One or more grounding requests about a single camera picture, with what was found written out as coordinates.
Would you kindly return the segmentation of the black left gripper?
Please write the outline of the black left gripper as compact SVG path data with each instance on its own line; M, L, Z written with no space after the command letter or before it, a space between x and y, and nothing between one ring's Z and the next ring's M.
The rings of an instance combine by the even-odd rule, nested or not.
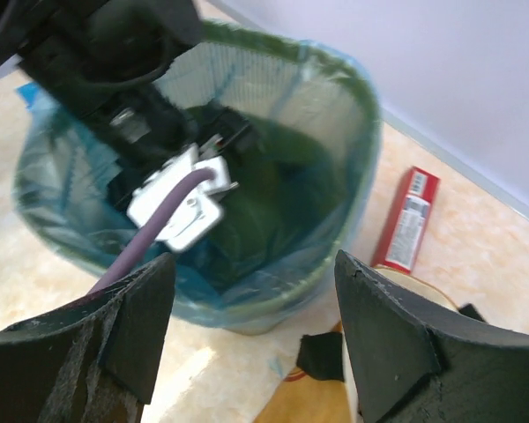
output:
M56 99L140 174L214 136L214 150L236 158L256 142L254 125L230 107L211 100L189 113L169 101L154 84L167 70L70 65L56 77Z

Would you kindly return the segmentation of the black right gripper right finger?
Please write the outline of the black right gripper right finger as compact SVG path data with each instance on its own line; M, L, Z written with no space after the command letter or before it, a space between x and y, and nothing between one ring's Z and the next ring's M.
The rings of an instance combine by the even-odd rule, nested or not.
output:
M529 335L444 308L339 251L339 310L366 422L529 422Z

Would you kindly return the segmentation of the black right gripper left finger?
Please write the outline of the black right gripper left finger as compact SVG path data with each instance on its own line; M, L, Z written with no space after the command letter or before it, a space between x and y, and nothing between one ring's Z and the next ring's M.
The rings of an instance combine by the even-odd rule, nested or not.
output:
M0 422L139 422L175 297L163 254L126 278L0 330Z

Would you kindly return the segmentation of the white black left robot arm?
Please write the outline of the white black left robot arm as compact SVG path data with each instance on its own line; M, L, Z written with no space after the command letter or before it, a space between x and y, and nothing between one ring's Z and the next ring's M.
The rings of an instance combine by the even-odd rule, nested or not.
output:
M144 177L189 144L243 151L255 132L210 102L192 118L156 88L203 39L191 1L0 1L0 66L19 68Z

